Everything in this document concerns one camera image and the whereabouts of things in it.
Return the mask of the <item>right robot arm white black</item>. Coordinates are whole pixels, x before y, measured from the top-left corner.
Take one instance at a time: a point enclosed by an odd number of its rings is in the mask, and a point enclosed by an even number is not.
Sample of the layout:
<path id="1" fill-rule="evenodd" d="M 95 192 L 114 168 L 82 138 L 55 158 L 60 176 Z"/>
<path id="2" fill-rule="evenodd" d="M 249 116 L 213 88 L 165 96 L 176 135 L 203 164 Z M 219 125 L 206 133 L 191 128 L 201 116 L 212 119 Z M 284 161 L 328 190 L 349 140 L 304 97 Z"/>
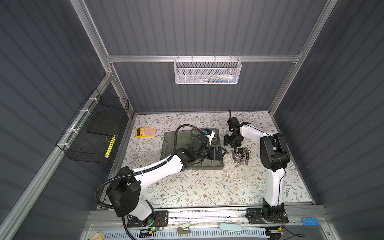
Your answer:
<path id="1" fill-rule="evenodd" d="M 282 134 L 269 134 L 251 126 L 249 122 L 239 122 L 236 117 L 227 120 L 231 135 L 225 135 L 224 144 L 239 148 L 244 138 L 260 146 L 260 160 L 267 169 L 267 189 L 263 198 L 261 215 L 270 223 L 284 216 L 283 179 L 291 161 L 288 146 Z"/>

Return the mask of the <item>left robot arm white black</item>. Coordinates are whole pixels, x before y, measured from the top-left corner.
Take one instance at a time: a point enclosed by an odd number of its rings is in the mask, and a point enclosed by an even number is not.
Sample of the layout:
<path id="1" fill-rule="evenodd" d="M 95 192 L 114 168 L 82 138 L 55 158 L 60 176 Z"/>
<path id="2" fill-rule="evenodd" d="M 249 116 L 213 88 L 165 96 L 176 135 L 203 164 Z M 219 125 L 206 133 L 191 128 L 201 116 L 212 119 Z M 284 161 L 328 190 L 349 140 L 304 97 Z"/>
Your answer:
<path id="1" fill-rule="evenodd" d="M 140 199 L 141 191 L 170 175 L 192 168 L 196 162 L 206 159 L 221 161 L 227 150 L 221 146 L 212 146 L 206 135 L 193 138 L 187 148 L 175 149 L 166 159 L 152 165 L 130 170 L 122 168 L 107 188 L 107 196 L 117 217 L 131 215 L 140 221 L 150 221 L 155 211 L 148 201 Z"/>

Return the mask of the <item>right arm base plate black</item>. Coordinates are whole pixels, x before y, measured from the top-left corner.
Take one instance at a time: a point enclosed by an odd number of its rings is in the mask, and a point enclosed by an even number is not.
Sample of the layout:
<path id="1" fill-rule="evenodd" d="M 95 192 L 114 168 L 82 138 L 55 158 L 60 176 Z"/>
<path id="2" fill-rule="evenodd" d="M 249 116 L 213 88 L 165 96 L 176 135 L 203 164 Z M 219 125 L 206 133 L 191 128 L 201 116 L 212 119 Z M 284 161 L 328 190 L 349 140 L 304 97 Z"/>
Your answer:
<path id="1" fill-rule="evenodd" d="M 288 215 L 283 205 L 277 207 L 248 208 L 245 217 L 250 224 L 287 224 Z"/>

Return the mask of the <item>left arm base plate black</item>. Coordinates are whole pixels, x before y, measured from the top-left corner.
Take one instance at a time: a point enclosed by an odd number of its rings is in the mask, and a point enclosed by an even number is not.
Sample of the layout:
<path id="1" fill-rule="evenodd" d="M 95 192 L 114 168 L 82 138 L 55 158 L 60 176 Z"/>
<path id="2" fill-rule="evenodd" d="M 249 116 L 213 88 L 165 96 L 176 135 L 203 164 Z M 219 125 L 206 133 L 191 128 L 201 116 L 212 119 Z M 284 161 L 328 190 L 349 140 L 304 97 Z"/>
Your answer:
<path id="1" fill-rule="evenodd" d="M 143 221 L 137 217 L 128 215 L 127 227 L 129 228 L 153 228 L 166 227 L 168 225 L 169 211 L 155 211 Z"/>

